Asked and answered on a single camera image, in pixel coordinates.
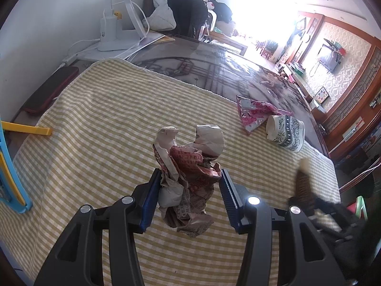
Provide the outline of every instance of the brown object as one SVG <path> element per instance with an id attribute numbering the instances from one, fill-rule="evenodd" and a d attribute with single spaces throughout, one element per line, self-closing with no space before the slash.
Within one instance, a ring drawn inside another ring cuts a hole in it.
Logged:
<path id="1" fill-rule="evenodd" d="M 143 0 L 143 13 L 148 18 L 155 11 L 154 0 Z"/>
<path id="2" fill-rule="evenodd" d="M 7 286 L 26 286 L 25 283 L 17 275 L 14 268 L 9 263 L 4 252 L 0 248 L 0 276 L 1 276 L 1 285 Z"/>
<path id="3" fill-rule="evenodd" d="M 231 38 L 229 38 L 228 36 L 226 36 L 224 34 L 217 33 L 214 31 L 209 31 L 209 35 L 212 37 L 212 39 L 214 39 L 216 41 L 219 41 L 221 43 L 228 44 L 230 46 L 233 46 L 235 48 L 240 49 L 241 50 L 241 52 L 240 52 L 241 56 L 243 56 L 246 53 L 247 45 L 241 44 L 235 40 L 232 40 Z"/>
<path id="4" fill-rule="evenodd" d="M 342 134 L 352 126 L 359 117 L 363 118 L 364 125 L 347 141 L 336 148 L 330 157 L 333 160 L 340 160 L 373 130 L 373 128 L 381 121 L 381 104 L 376 105 L 374 109 L 369 106 L 369 103 L 375 97 L 376 92 L 381 87 L 381 69 L 377 72 L 372 83 L 365 91 L 361 99 L 356 103 L 353 109 L 346 115 L 343 120 L 330 131 L 325 141 L 328 150 L 333 149 L 342 140 Z"/>
<path id="5" fill-rule="evenodd" d="M 315 197 L 311 190 L 309 174 L 309 159 L 300 159 L 299 168 L 295 177 L 295 195 L 293 197 L 293 201 L 300 206 L 302 211 L 307 214 L 307 216 L 313 215 L 315 209 Z"/>
<path id="6" fill-rule="evenodd" d="M 269 51 L 268 49 L 266 49 L 267 44 L 268 44 L 268 41 L 264 43 L 260 55 L 262 57 L 265 57 L 267 60 L 269 60 L 271 56 L 273 55 L 273 53 Z"/>
<path id="7" fill-rule="evenodd" d="M 265 45 L 266 42 L 260 42 L 260 41 L 256 41 L 256 48 L 255 50 L 258 50 L 258 48 L 263 48 L 263 46 Z"/>
<path id="8" fill-rule="evenodd" d="M 166 43 L 166 42 L 174 42 L 176 41 L 174 38 L 171 38 L 170 36 L 165 35 L 163 38 L 160 38 L 153 42 L 153 44 L 160 44 L 160 43 Z"/>
<path id="9" fill-rule="evenodd" d="M 325 113 L 319 110 L 317 107 L 314 107 L 311 111 L 313 117 L 315 118 L 317 123 L 322 123 L 325 119 Z"/>

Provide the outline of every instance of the crumpled food wrapper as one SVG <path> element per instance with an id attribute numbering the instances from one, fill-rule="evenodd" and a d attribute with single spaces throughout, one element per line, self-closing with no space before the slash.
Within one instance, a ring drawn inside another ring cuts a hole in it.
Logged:
<path id="1" fill-rule="evenodd" d="M 262 125 L 270 115 L 289 115 L 291 112 L 277 109 L 268 102 L 259 102 L 237 96 L 238 114 L 248 134 Z"/>
<path id="2" fill-rule="evenodd" d="M 153 144 L 162 171 L 159 209 L 168 226 L 195 238 L 213 223 L 205 206 L 221 178 L 220 165 L 211 162 L 225 148 L 224 135 L 219 126 L 198 125 L 196 140 L 178 146 L 178 132 L 173 126 L 161 128 Z"/>

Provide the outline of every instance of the white cable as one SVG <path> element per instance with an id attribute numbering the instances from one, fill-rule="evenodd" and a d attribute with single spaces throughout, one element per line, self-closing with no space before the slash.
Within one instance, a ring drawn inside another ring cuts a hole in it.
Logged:
<path id="1" fill-rule="evenodd" d="M 106 9 L 103 10 L 103 19 L 104 19 L 104 33 L 106 33 L 106 16 L 104 15 L 104 12 L 106 11 Z"/>
<path id="2" fill-rule="evenodd" d="M 82 51 L 77 52 L 75 55 L 78 55 L 78 54 L 80 54 L 80 53 L 82 53 L 82 52 L 85 52 L 85 51 L 90 51 L 90 50 L 92 50 L 92 49 L 96 49 L 96 47 L 91 47 L 91 46 L 92 46 L 92 45 L 90 45 L 89 47 L 85 48 L 85 49 L 82 50 Z"/>
<path id="3" fill-rule="evenodd" d="M 69 47 L 69 49 L 67 50 L 67 55 L 70 56 L 70 54 L 69 54 L 70 49 L 71 49 L 74 45 L 76 45 L 76 44 L 78 44 L 78 43 L 80 43 L 80 42 L 95 42 L 95 41 L 100 41 L 100 39 L 80 40 L 80 41 L 77 41 L 77 42 L 75 42 L 72 46 Z"/>
<path id="4" fill-rule="evenodd" d="M 63 68 L 64 66 L 66 66 L 66 63 L 61 63 L 60 66 L 53 72 L 53 74 L 56 73 L 60 68 Z"/>
<path id="5" fill-rule="evenodd" d="M 141 40 L 139 40 L 138 43 L 136 43 L 135 45 L 131 46 L 129 49 L 126 49 L 125 51 L 123 51 L 123 52 L 120 53 L 119 55 L 115 56 L 115 58 L 119 58 L 120 56 L 123 56 L 125 53 L 127 53 L 130 49 L 133 49 L 133 48 L 135 48 L 136 46 L 139 46 L 140 42 L 141 42 L 142 40 L 144 40 L 144 39 L 147 37 L 148 32 L 149 32 L 149 29 L 150 29 L 148 20 L 147 20 L 147 18 L 146 18 L 146 16 L 145 16 L 143 10 L 142 10 L 142 9 L 140 8 L 140 6 L 139 6 L 138 4 L 136 4 L 134 1 L 131 1 L 131 2 L 132 2 L 132 4 L 136 5 L 136 6 L 138 7 L 138 9 L 142 12 L 142 14 L 143 14 L 143 16 L 144 16 L 144 20 L 145 20 L 145 22 L 147 23 L 147 26 L 148 26 L 148 28 L 147 28 L 147 32 L 145 33 L 145 36 L 144 36 Z"/>

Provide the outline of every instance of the patterned wallpaper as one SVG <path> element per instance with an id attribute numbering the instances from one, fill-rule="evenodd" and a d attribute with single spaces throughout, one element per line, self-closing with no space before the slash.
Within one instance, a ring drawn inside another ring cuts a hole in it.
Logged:
<path id="1" fill-rule="evenodd" d="M 333 73 L 328 73 L 324 66 L 319 65 L 314 75 L 317 53 L 323 44 L 327 45 L 323 40 L 324 38 L 340 43 L 346 50 L 346 55 L 341 59 L 341 64 L 335 68 Z M 370 46 L 370 43 L 343 28 L 328 22 L 322 24 L 314 43 L 301 64 L 306 69 L 305 81 L 308 85 L 306 89 L 311 96 L 314 96 L 322 86 L 327 90 L 330 97 L 323 103 L 325 110 L 331 109 L 347 89 L 363 64 Z M 314 68 L 311 72 L 313 76 L 310 76 L 309 73 L 312 68 Z"/>
<path id="2" fill-rule="evenodd" d="M 328 120 L 324 123 L 326 130 L 331 132 L 340 123 L 340 121 L 348 115 L 348 113 L 353 109 L 356 103 L 359 102 L 365 91 L 368 89 L 380 68 L 381 50 L 376 48 L 364 73 L 359 78 L 359 81 L 353 87 L 345 100 L 339 105 L 336 111 L 329 116 Z"/>

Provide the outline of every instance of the wooden door frame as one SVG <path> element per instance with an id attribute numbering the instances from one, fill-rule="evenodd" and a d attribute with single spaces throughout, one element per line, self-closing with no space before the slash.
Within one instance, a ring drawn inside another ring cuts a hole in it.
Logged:
<path id="1" fill-rule="evenodd" d="M 307 12 L 298 12 L 298 15 L 310 17 L 308 25 L 306 26 L 306 32 L 311 28 L 312 23 L 314 22 L 314 19 L 318 20 L 318 23 L 316 25 L 316 29 L 311 34 L 311 38 L 308 41 L 308 44 L 307 44 L 306 48 L 303 50 L 303 52 L 299 56 L 298 60 L 296 61 L 296 62 L 301 62 L 304 59 L 304 57 L 307 54 L 307 52 L 309 51 L 309 49 L 310 49 L 312 43 L 314 42 L 318 32 L 320 31 L 320 28 L 321 28 L 321 25 L 323 24 L 325 16 L 322 15 L 322 14 L 318 14 L 318 13 L 314 13 L 313 14 L 313 13 L 307 13 Z M 298 52 L 298 50 L 299 50 L 300 46 L 302 46 L 302 44 L 303 44 L 303 41 L 300 40 L 298 42 L 298 45 L 293 50 L 292 54 L 286 60 L 286 64 L 289 64 L 292 61 L 292 59 L 294 58 L 294 56 L 296 55 L 296 53 Z"/>

